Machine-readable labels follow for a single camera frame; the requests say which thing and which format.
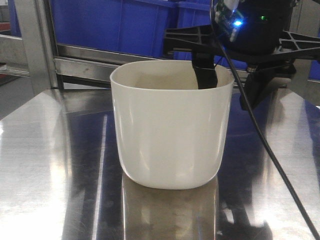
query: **black mount bracket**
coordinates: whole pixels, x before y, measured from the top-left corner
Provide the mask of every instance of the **black mount bracket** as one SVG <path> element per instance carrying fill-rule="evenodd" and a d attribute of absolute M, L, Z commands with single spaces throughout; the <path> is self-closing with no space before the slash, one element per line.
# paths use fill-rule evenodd
<path fill-rule="evenodd" d="M 199 88 L 209 88 L 216 85 L 214 83 L 216 79 L 210 82 L 208 78 L 211 78 L 211 75 L 208 71 L 203 73 L 200 69 L 214 70 L 214 56 L 223 57 L 219 45 L 215 42 L 215 35 L 219 38 L 220 34 L 223 33 L 216 24 L 167 29 L 163 41 L 163 52 L 166 54 L 172 51 L 192 52 L 192 65 L 197 79 L 201 76 L 206 77 L 203 84 L 198 79 Z M 248 65 L 249 75 L 244 90 L 254 108 L 265 96 L 283 86 L 283 82 L 279 84 L 272 82 L 275 77 L 291 79 L 294 76 L 295 59 L 316 60 L 320 63 L 320 38 L 283 31 L 278 45 L 270 54 L 248 55 L 230 49 L 226 51 L 231 59 L 246 62 Z"/>

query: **blue led light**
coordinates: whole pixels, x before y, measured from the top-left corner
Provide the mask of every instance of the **blue led light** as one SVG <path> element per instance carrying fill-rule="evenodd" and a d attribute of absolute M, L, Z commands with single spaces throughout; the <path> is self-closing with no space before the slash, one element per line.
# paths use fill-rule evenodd
<path fill-rule="evenodd" d="M 241 20 L 235 20 L 233 22 L 233 26 L 234 27 L 240 27 L 243 24 L 243 22 Z"/>

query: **black cable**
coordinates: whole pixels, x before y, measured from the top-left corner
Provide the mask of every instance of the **black cable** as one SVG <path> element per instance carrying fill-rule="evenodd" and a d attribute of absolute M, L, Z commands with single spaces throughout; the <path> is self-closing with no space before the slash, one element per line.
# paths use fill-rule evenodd
<path fill-rule="evenodd" d="M 269 154 L 269 156 L 270 156 L 273 164 L 275 165 L 276 169 L 278 170 L 279 174 L 281 175 L 281 177 L 282 177 L 282 179 L 283 179 L 286 187 L 288 188 L 288 190 L 289 190 L 289 192 L 290 192 L 293 200 L 295 201 L 296 206 L 298 207 L 298 209 L 299 209 L 302 217 L 304 218 L 307 226 L 309 227 L 309 229 L 310 229 L 313 237 L 314 237 L 316 240 L 320 240 L 320 235 L 319 235 L 317 229 L 315 228 L 313 222 L 311 221 L 311 219 L 310 219 L 310 217 L 309 217 L 306 209 L 304 208 L 303 204 L 301 203 L 301 201 L 300 201 L 300 199 L 299 199 L 299 197 L 298 197 L 298 195 L 297 195 L 294 187 L 292 186 L 291 182 L 289 181 L 289 179 L 288 179 L 285 171 L 284 171 L 283 168 L 281 167 L 278 159 L 276 158 L 274 152 L 272 151 L 271 147 L 269 146 L 269 144 L 268 144 L 268 142 L 267 142 L 267 140 L 266 140 L 266 137 L 265 137 L 264 134 L 262 133 L 262 131 L 261 131 L 261 129 L 260 129 L 258 123 L 257 123 L 257 120 L 256 120 L 256 118 L 255 118 L 255 115 L 254 115 L 254 113 L 253 113 L 253 110 L 252 110 L 252 108 L 251 108 L 251 106 L 250 106 L 248 97 L 247 97 L 247 95 L 246 95 L 246 93 L 245 93 L 244 87 L 243 87 L 242 84 L 241 84 L 240 77 L 239 77 L 239 75 L 238 75 L 238 73 L 237 73 L 237 70 L 236 70 L 236 68 L 235 68 L 232 60 L 230 59 L 230 57 L 229 57 L 229 55 L 227 54 L 226 50 L 224 49 L 224 47 L 222 46 L 222 44 L 220 43 L 220 41 L 218 40 L 218 38 L 217 38 L 216 36 L 215 36 L 215 40 L 216 40 L 218 46 L 220 47 L 220 49 L 221 49 L 221 51 L 222 51 L 225 59 L 227 60 L 229 66 L 230 66 L 231 72 L 232 72 L 232 74 L 233 74 L 233 76 L 234 76 L 234 78 L 235 78 L 235 80 L 236 80 L 236 83 L 237 83 L 237 85 L 238 85 L 238 87 L 239 87 L 240 93 L 241 93 L 241 95 L 242 95 L 242 97 L 243 97 L 243 99 L 244 99 L 244 104 L 245 104 L 245 106 L 246 106 L 246 108 L 247 108 L 247 111 L 248 111 L 248 113 L 249 113 L 249 115 L 250 115 L 250 118 L 251 118 L 251 120 L 252 120 L 252 123 L 253 123 L 253 125 L 254 125 L 254 127 L 255 127 L 258 135 L 259 135 L 259 138 L 260 138 L 260 140 L 262 141 L 263 146 L 265 147 L 265 150 L 266 150 L 267 153 Z"/>
<path fill-rule="evenodd" d="M 216 64 L 214 65 L 214 67 L 213 68 L 216 68 L 216 66 L 221 62 L 221 60 L 223 59 L 224 57 L 222 56 L 222 57 L 220 57 L 219 58 L 219 60 L 216 62 Z"/>

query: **metal frame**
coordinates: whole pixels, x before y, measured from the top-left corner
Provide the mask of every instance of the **metal frame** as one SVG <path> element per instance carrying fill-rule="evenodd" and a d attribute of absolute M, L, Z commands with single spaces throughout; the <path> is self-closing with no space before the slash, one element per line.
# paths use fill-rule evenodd
<path fill-rule="evenodd" d="M 0 34 L 0 73 L 30 76 L 34 94 L 45 89 L 63 88 L 62 76 L 109 83 L 110 73 L 119 65 L 155 58 L 57 44 L 50 0 L 15 0 L 22 38 Z M 303 0 L 294 9 L 290 31 L 316 36 L 320 25 L 320 5 Z M 298 74 L 291 86 L 304 95 L 310 61 L 295 64 Z"/>

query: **green led light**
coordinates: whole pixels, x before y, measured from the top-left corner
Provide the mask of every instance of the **green led light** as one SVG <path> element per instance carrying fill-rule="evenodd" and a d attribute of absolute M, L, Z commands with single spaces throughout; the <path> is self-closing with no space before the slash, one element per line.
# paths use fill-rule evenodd
<path fill-rule="evenodd" d="M 266 16 L 260 16 L 260 20 L 262 20 L 262 21 L 267 21 L 268 18 L 267 18 Z"/>

